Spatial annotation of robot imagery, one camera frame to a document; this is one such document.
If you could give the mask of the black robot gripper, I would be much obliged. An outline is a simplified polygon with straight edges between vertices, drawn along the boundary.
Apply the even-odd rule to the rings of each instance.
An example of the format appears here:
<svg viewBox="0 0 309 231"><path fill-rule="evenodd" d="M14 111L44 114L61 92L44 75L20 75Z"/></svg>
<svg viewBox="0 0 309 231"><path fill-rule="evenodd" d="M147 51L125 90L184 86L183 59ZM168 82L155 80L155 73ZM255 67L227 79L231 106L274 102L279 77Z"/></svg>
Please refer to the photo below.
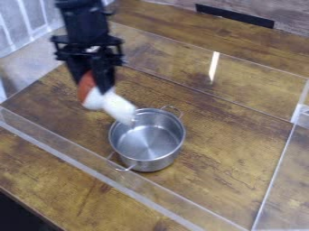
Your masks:
<svg viewBox="0 0 309 231"><path fill-rule="evenodd" d="M56 59L66 61L74 83L78 84L84 74L92 70L96 87L104 94L114 86L114 66L125 63L121 50L124 41L106 35L90 43L73 43L68 41L66 35L53 35L50 42L56 47Z"/></svg>

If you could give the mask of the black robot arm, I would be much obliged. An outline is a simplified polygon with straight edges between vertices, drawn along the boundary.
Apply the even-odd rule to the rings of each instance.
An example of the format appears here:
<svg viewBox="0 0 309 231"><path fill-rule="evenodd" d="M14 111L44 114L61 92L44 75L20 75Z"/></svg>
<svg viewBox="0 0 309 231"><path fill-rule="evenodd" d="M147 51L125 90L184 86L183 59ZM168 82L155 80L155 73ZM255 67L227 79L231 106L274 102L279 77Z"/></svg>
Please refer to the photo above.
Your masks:
<svg viewBox="0 0 309 231"><path fill-rule="evenodd" d="M66 63L68 71L77 84L89 71L94 86L104 94L116 81L116 66L124 63L123 40L109 34L101 0L54 0L66 34L53 35L56 59Z"/></svg>

